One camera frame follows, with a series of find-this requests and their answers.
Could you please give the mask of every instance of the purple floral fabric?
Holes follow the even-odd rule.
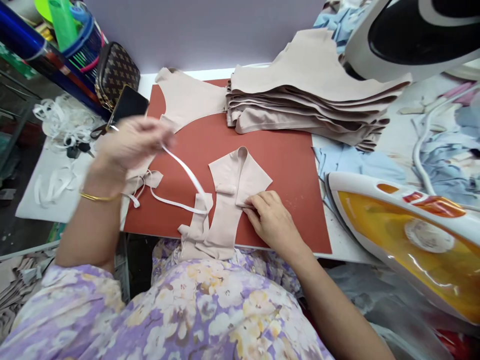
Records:
[[[152,287],[126,306],[109,272],[51,266],[0,359],[332,359],[279,285],[300,290],[291,269],[266,265],[273,253],[176,263],[175,251],[159,242]]]

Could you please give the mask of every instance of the cutting mat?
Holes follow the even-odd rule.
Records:
[[[227,80],[207,82],[221,87],[227,84]],[[162,90],[158,85],[153,85],[148,115],[159,118],[165,111]],[[215,213],[216,193],[208,164],[240,146],[247,147],[255,161],[272,178],[268,190],[275,190],[279,194],[311,250],[314,253],[331,254],[312,151],[312,136],[303,131],[262,130],[240,135],[227,127],[226,114],[221,113],[197,119],[177,132],[173,153],[193,171],[205,192],[213,194],[214,205],[208,216],[210,224]],[[191,207],[195,205],[195,187],[171,156],[157,156],[150,170],[158,170],[163,174],[160,185],[153,190],[156,195]],[[156,200],[149,188],[145,188],[139,201],[138,208],[130,204],[125,232],[179,238],[177,228],[182,224],[190,225],[191,212]],[[239,246],[268,248],[257,236],[245,214],[240,218],[235,243]]]

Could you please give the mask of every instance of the brown monogram bag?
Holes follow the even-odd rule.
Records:
[[[112,112],[124,86],[138,90],[139,82],[139,68],[119,43],[110,42],[101,49],[95,91],[104,108]]]

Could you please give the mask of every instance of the smartphone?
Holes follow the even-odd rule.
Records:
[[[107,130],[109,131],[112,125],[116,125],[123,118],[134,115],[145,115],[148,108],[148,99],[140,95],[130,86],[125,85],[111,113],[110,120],[108,120],[106,125]]]

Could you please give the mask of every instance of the gold bangle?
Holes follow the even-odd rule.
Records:
[[[109,202],[109,201],[112,201],[112,200],[115,200],[116,198],[118,198],[121,194],[118,194],[118,195],[115,195],[115,196],[110,196],[110,197],[100,197],[100,196],[93,196],[93,195],[89,195],[87,193],[84,193],[84,192],[81,192],[80,193],[80,196],[82,198],[85,198],[85,199],[88,199],[88,200],[92,200],[92,201],[101,201],[101,202]]]

